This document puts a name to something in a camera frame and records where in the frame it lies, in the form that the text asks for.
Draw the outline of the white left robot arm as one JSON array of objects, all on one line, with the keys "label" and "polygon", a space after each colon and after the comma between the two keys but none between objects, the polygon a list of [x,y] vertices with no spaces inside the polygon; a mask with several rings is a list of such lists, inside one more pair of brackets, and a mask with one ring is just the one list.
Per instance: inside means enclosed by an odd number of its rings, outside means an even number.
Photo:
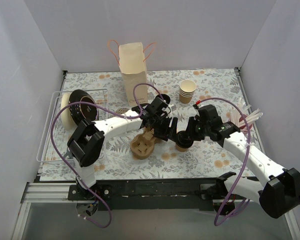
[{"label": "white left robot arm", "polygon": [[85,200],[96,196],[94,163],[100,157],[105,142],[144,127],[158,130],[165,120],[171,120],[169,114],[174,107],[156,97],[151,103],[144,103],[141,107],[135,106],[112,118],[97,121],[83,119],[67,142],[68,150],[74,158],[76,182],[80,186],[79,194]]}]

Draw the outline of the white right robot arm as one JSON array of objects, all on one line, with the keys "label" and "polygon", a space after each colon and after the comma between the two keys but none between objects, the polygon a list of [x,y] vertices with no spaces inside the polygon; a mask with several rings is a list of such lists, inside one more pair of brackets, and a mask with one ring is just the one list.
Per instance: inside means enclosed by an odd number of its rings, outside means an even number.
[{"label": "white right robot arm", "polygon": [[208,195],[227,199],[239,195],[262,207],[272,218],[279,218],[300,205],[300,172],[295,168],[286,169],[274,162],[262,151],[248,143],[248,139],[232,122],[222,122],[216,108],[209,104],[193,105],[196,116],[190,117],[186,129],[188,139],[201,141],[209,137],[232,153],[243,166],[250,169],[257,180],[237,180],[234,172],[218,177],[215,185],[205,192]]}]

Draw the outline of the brown cardboard cup carrier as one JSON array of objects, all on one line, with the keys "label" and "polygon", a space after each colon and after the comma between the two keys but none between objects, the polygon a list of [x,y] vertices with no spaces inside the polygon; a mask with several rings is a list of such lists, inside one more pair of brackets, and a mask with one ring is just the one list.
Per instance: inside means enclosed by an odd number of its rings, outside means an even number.
[{"label": "brown cardboard cup carrier", "polygon": [[143,133],[136,135],[130,142],[130,150],[135,158],[144,160],[154,151],[155,145],[162,140],[154,136],[154,129],[144,127]]}]

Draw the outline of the brown paper cup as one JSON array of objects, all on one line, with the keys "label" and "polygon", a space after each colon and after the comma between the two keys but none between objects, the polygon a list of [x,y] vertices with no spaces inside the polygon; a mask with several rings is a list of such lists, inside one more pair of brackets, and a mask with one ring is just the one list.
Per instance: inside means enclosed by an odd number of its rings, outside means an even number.
[{"label": "brown paper cup", "polygon": [[191,146],[189,145],[178,145],[177,143],[175,144],[175,148],[179,151],[179,152],[186,152]]}]

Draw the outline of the beige paper takeout bag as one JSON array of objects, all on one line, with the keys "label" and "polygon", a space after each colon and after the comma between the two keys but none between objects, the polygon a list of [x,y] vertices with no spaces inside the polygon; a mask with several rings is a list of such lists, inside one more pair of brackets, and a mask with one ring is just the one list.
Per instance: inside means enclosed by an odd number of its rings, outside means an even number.
[{"label": "beige paper takeout bag", "polygon": [[148,82],[146,60],[149,56],[145,52],[149,47],[155,46],[155,42],[147,47],[141,42],[118,44],[114,39],[107,42],[108,49],[117,61],[128,105],[131,107],[137,106],[136,101],[140,104],[148,102],[148,87],[145,84]]}]

